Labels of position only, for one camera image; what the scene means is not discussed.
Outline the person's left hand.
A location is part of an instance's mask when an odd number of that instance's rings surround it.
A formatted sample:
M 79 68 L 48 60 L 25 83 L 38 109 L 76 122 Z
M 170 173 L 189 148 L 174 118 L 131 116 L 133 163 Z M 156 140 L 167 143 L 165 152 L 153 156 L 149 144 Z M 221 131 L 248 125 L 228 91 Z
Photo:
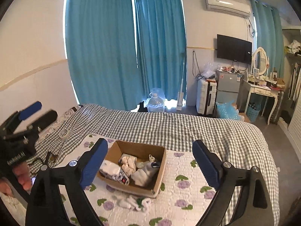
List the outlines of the person's left hand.
M 23 189 L 26 191 L 31 190 L 32 187 L 32 180 L 30 178 L 30 170 L 26 162 L 23 162 L 22 164 L 19 164 L 13 169 L 14 174 L 17 177 L 18 182 L 20 185 L 22 185 Z M 1 193 L 14 197 L 13 192 L 10 188 L 10 186 L 1 179 L 0 183 L 0 190 Z

